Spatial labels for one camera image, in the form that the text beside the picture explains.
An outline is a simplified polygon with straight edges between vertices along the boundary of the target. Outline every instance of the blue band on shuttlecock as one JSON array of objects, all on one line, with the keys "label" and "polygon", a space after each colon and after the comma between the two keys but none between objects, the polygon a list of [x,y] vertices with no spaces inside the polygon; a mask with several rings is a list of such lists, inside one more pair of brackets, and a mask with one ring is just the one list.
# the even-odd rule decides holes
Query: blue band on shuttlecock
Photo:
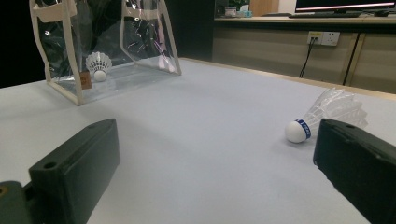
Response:
[{"label": "blue band on shuttlecock", "polygon": [[305,123],[305,121],[303,121],[302,119],[297,119],[295,121],[297,121],[301,125],[301,127],[303,127],[303,129],[305,131],[306,139],[310,138],[311,137],[311,130],[309,129],[309,127]]}]

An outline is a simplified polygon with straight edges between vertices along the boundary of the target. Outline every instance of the cable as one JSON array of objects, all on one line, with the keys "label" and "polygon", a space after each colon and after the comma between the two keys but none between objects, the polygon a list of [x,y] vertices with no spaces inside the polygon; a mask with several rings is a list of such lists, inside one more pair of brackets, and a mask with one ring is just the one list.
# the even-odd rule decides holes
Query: cable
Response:
[{"label": "cable", "polygon": [[311,41],[309,42],[309,47],[308,47],[308,54],[306,55],[306,60],[305,60],[303,68],[301,69],[299,77],[303,77],[303,75],[304,75],[304,71],[305,71],[305,68],[306,68],[306,63],[308,63],[309,54],[311,53],[311,49],[314,46],[315,41],[317,41],[317,40],[318,40],[317,37],[311,37]]}]

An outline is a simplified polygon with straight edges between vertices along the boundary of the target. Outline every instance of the screw hole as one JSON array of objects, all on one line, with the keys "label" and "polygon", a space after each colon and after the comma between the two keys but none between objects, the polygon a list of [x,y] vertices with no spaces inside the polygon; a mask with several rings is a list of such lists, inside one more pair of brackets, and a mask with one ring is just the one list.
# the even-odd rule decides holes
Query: screw hole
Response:
[{"label": "screw hole", "polygon": [[56,166],[56,162],[49,162],[47,164],[44,165],[45,169],[50,169]]},{"label": "screw hole", "polygon": [[0,186],[0,197],[7,193],[6,186]]}]

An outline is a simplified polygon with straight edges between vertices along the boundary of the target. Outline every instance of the transparent bag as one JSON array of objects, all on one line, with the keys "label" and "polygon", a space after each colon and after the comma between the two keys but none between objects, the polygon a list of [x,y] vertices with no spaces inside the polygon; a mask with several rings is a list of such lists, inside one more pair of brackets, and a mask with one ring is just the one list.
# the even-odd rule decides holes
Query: transparent bag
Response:
[{"label": "transparent bag", "polygon": [[51,87],[83,105],[181,75],[163,0],[30,0]]}]

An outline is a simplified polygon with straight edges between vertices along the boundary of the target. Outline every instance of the dark background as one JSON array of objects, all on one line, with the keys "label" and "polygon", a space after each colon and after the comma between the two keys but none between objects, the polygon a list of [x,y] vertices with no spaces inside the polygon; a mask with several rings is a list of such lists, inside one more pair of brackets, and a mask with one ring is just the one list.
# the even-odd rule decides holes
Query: dark background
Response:
[{"label": "dark background", "polygon": [[1,14],[2,75],[0,88],[45,79],[35,45],[29,1],[6,1]]},{"label": "dark background", "polygon": [[[178,57],[211,61],[215,0],[165,3]],[[35,44],[29,1],[6,1],[4,5],[0,88],[44,80],[44,63]]]}]

